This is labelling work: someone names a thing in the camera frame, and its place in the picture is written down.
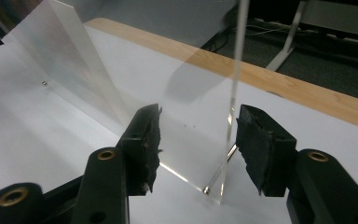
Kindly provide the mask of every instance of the gray floor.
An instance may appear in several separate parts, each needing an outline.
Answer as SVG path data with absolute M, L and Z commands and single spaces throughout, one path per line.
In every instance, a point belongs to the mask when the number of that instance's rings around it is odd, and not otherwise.
M 266 67 L 282 49 L 288 27 L 262 21 L 249 21 L 248 25 L 243 61 Z M 260 34 L 276 29 L 280 30 Z M 221 35 L 216 46 L 223 45 L 225 40 Z M 279 73 L 358 98 L 358 42 L 300 32 L 295 44 L 295 51 L 280 67 Z M 233 58 L 234 47 L 235 31 L 231 31 L 227 44 L 217 53 Z

